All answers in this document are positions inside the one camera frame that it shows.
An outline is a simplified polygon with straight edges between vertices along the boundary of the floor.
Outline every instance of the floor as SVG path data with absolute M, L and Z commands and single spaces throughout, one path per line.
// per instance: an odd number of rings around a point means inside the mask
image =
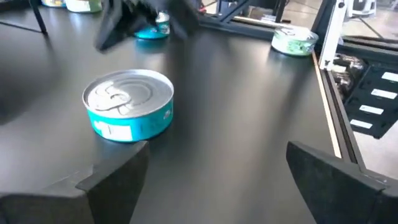
M 290 0 L 285 7 L 283 19 L 292 21 L 292 24 L 311 27 L 322 0 Z M 204 0 L 209 13 L 215 13 L 216 4 L 212 0 Z M 398 40 L 398 6 L 392 11 L 385 4 L 378 7 L 376 15 L 368 18 L 350 19 L 343 24 L 343 35 L 364 35 Z M 381 139 L 354 133 L 362 157 L 368 169 L 398 179 L 398 123 Z

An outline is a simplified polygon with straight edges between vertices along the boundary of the green can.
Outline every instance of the green can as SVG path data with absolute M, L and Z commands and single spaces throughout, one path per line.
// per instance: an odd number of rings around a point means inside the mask
M 304 27 L 278 27 L 271 46 L 287 55 L 308 56 L 318 40 L 318 35 Z

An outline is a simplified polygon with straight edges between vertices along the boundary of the black table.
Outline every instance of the black table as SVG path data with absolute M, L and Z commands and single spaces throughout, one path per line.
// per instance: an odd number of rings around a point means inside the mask
M 91 130 L 81 93 L 95 77 L 146 68 L 174 84 L 175 117 L 150 141 L 132 223 L 314 223 L 285 161 L 289 140 L 333 154 L 311 58 L 213 30 L 101 55 L 98 16 L 42 14 L 47 40 L 0 26 L 0 191 L 35 191 L 131 147 Z

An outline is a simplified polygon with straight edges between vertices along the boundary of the can lid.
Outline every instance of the can lid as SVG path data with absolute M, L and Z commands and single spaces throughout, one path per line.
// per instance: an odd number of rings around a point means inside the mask
M 170 16 L 168 14 L 166 14 L 164 12 L 160 12 L 157 15 L 156 22 L 158 22 L 158 23 L 159 22 L 166 22 L 166 21 L 169 21 L 169 19 L 170 19 Z
M 318 36 L 305 27 L 281 27 L 276 29 L 275 31 L 282 33 L 283 35 L 294 40 L 302 40 L 302 41 L 318 40 Z
M 135 118 L 157 111 L 173 97 L 164 75 L 151 70 L 114 72 L 91 83 L 83 102 L 93 113 L 107 118 Z

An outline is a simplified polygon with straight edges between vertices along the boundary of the table surface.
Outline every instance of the table surface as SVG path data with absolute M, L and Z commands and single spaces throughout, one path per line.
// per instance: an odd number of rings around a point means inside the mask
M 314 223 L 285 160 L 289 140 L 333 154 L 311 58 L 215 30 L 101 55 L 98 16 L 41 11 L 49 39 L 0 26 L 0 191 L 40 189 L 131 147 L 92 131 L 81 94 L 98 76 L 145 68 L 174 84 L 175 115 L 150 141 L 132 223 Z

